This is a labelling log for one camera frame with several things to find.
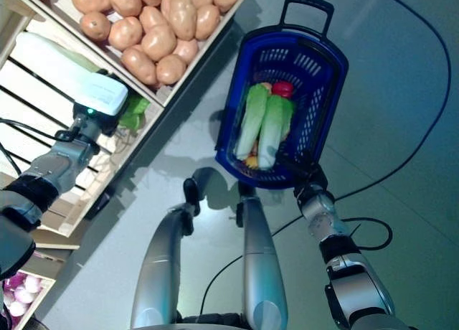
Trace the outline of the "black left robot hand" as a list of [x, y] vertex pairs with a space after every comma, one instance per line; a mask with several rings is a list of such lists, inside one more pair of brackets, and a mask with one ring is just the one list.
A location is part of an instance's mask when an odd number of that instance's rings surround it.
[[115, 75], [101, 72], [90, 72], [75, 87], [72, 117], [92, 120], [102, 135], [111, 137], [128, 107], [130, 90]]

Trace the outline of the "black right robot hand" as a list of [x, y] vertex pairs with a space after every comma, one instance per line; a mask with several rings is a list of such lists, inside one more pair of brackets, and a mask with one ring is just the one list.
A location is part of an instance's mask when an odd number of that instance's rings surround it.
[[292, 176], [293, 194], [300, 203], [308, 201], [317, 193], [327, 191], [326, 175], [309, 151], [304, 151], [298, 160], [291, 158], [287, 153], [277, 153], [276, 158]]

